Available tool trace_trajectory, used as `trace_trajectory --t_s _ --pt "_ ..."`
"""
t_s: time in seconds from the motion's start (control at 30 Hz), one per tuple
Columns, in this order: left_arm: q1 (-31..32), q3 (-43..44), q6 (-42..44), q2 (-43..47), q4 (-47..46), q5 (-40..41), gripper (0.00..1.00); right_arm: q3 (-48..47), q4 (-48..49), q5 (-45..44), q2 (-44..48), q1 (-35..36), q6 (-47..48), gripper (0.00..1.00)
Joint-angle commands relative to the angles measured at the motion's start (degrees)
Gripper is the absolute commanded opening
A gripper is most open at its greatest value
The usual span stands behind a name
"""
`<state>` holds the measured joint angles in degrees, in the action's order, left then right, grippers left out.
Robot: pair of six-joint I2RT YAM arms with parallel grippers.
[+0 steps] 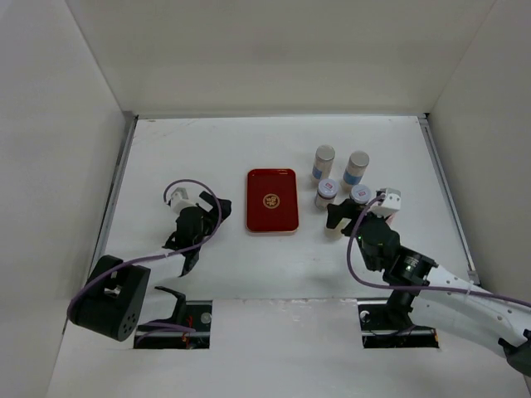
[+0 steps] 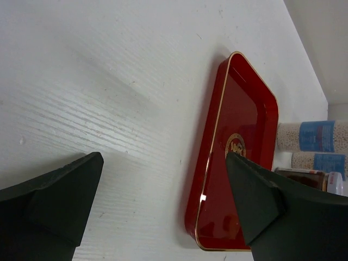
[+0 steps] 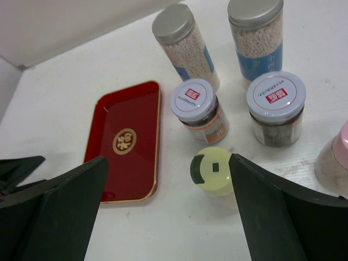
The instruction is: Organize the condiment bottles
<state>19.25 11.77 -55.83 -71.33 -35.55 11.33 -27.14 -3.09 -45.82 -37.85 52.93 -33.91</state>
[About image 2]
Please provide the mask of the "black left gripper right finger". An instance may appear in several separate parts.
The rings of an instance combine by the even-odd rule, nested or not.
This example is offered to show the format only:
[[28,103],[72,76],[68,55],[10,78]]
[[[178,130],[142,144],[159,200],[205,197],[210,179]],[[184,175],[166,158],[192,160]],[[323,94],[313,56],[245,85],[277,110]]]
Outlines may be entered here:
[[254,260],[347,260],[347,197],[228,153],[237,215]]

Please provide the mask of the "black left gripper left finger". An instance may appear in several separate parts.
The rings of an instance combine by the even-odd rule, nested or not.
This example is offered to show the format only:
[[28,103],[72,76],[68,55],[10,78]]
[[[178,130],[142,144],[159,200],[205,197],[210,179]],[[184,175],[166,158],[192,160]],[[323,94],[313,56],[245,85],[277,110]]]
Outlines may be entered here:
[[92,152],[1,190],[1,260],[72,260],[103,169]]

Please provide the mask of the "brown spice jar white lid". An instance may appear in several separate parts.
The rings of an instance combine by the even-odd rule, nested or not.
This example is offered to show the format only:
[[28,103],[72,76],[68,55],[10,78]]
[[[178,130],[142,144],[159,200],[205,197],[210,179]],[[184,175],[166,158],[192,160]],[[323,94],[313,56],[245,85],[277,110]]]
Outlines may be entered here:
[[343,178],[340,172],[323,172],[305,169],[276,168],[275,172],[301,184],[324,192],[344,195]]

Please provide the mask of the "white pepper bottle blue label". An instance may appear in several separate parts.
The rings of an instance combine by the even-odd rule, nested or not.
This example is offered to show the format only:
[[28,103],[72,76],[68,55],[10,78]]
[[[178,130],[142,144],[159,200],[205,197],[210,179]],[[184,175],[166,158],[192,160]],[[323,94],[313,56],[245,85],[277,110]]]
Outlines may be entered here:
[[294,169],[339,172],[343,181],[347,178],[347,155],[335,153],[295,152],[291,158]]

